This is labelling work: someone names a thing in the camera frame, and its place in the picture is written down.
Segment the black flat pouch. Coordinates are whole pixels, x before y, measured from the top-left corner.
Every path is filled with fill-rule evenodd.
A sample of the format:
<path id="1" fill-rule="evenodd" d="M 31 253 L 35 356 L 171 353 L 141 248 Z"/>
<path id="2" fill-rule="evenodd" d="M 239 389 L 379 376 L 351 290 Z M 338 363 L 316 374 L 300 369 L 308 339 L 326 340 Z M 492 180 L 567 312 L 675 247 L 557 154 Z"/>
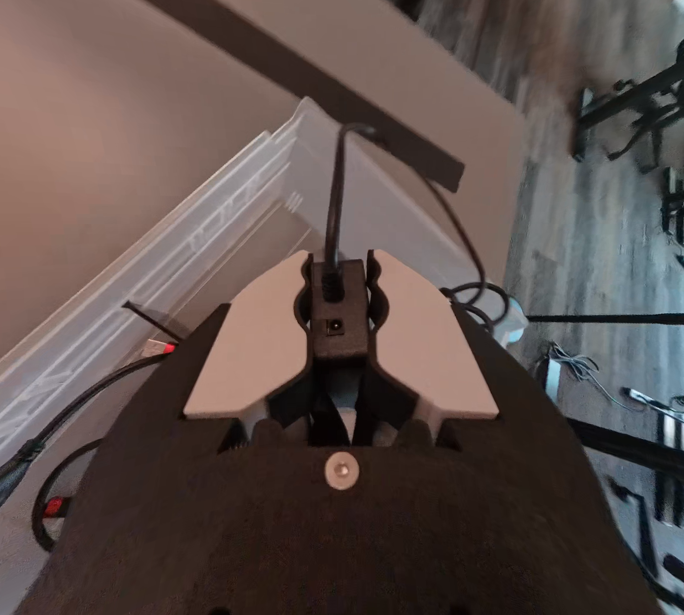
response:
<path id="1" fill-rule="evenodd" d="M 173 341 L 176 343 L 180 343 L 183 340 L 183 337 L 180 336 L 177 332 L 174 330 L 168 328 L 166 325 L 162 324 L 160 321 L 156 320 L 152 316 L 150 316 L 148 313 L 144 312 L 141 310 L 140 307 L 136 306 L 134 303 L 132 303 L 130 300 L 125 301 L 122 306 L 122 309 L 131 311 L 134 313 L 137 317 L 140 319 L 144 320 L 146 323 L 149 325 L 155 327 L 162 333 L 164 333 L 166 336 L 171 338 Z"/>

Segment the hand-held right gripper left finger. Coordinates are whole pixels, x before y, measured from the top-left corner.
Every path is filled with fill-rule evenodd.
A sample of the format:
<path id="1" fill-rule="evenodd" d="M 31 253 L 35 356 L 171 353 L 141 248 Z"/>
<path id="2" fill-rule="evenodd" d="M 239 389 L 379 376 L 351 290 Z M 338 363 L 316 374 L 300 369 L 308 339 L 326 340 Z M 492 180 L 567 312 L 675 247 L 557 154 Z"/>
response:
<path id="1" fill-rule="evenodd" d="M 293 253 L 242 289 L 183 409 L 186 419 L 261 420 L 267 398 L 300 375 L 306 331 L 295 317 L 309 253 Z"/>

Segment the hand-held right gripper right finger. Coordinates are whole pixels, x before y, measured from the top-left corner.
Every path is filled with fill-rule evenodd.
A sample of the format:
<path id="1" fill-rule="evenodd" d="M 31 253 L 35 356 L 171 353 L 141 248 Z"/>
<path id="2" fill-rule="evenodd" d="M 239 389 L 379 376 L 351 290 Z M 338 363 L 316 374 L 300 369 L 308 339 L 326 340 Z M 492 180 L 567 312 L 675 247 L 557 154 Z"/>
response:
<path id="1" fill-rule="evenodd" d="M 420 419 L 494 420 L 499 408 L 448 299 L 382 250 L 369 251 L 368 284 L 378 309 L 369 347 L 373 414 L 401 428 Z"/>

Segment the white plastic bin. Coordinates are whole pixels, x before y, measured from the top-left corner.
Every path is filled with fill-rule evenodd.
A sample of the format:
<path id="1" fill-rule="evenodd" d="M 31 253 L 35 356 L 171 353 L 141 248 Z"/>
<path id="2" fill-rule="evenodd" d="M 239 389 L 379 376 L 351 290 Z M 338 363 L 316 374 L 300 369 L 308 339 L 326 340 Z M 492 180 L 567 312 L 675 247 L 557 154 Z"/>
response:
<path id="1" fill-rule="evenodd" d="M 463 247 L 444 234 L 370 159 L 356 138 L 371 141 L 393 155 L 407 147 L 402 137 L 393 135 L 379 120 L 338 123 L 310 98 L 302 99 L 295 115 L 277 132 L 261 133 L 141 243 L 66 303 L 63 316 L 47 320 L 46 332 L 37 329 L 35 338 L 28 337 L 2 358 L 1 474 L 8 474 L 15 466 L 27 470 L 49 440 L 92 398 L 133 372 L 164 361 L 166 355 L 158 354 L 114 369 L 146 335 L 144 330 L 135 329 L 135 320 L 124 313 L 121 306 L 125 301 L 139 302 L 162 313 L 173 311 L 205 277 L 213 276 L 211 270 L 218 260 L 268 207 L 285 197 L 286 190 L 296 198 L 295 208 L 303 207 L 307 224 L 324 239 L 319 259 L 308 252 L 309 261 L 303 267 L 305 288 L 295 301 L 295 317 L 306 331 L 308 357 L 303 372 L 267 398 L 267 418 L 215 419 L 236 425 L 242 436 L 250 438 L 255 425 L 266 419 L 286 429 L 312 414 L 322 400 L 330 405 L 343 445 L 348 446 L 344 423 L 326 384 L 334 372 L 349 369 L 361 371 L 366 410 L 385 422 L 373 414 L 367 399 L 371 373 L 368 354 L 373 320 L 378 319 L 368 284 L 369 251 L 387 252 L 436 286 L 448 299 L 465 337 L 465 320 L 471 321 L 468 311 L 484 320 L 479 325 L 483 330 L 504 319 L 508 311 L 491 320 L 491 309 L 481 307 L 482 298 L 493 293 L 506 308 L 508 298 L 488 281 L 483 262 L 449 202 L 426 176 L 418 174 L 445 209 Z M 365 266 L 370 325 L 367 355 L 361 361 L 317 360 L 310 328 L 312 265 L 323 264 L 324 300 L 338 303 L 345 295 L 341 263 L 351 259 L 361 259 Z M 186 419 L 183 409 L 230 303 L 240 291 L 228 302 L 219 303 L 224 315 L 218 321 L 217 333 L 209 340 L 209 348 L 201 350 L 199 367 L 191 369 L 196 376 L 190 378 L 190 385 L 180 388 L 178 404 L 170 407 L 172 418 L 211 420 Z M 494 396 L 494 379 L 485 376 L 484 358 L 476 357 L 474 343 L 466 340 L 499 408 L 498 417 L 491 421 L 502 419 L 503 399 Z"/>

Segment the black multi-port usb hub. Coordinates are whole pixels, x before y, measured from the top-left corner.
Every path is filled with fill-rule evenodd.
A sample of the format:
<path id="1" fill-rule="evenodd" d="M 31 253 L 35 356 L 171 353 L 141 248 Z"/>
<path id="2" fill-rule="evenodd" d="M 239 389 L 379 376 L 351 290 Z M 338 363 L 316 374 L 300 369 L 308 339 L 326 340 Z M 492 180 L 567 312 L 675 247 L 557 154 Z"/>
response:
<path id="1" fill-rule="evenodd" d="M 312 265 L 310 328 L 314 357 L 321 361 L 361 361 L 369 343 L 369 295 L 364 262 L 344 260 L 345 295 L 338 303 L 323 298 L 322 263 Z"/>

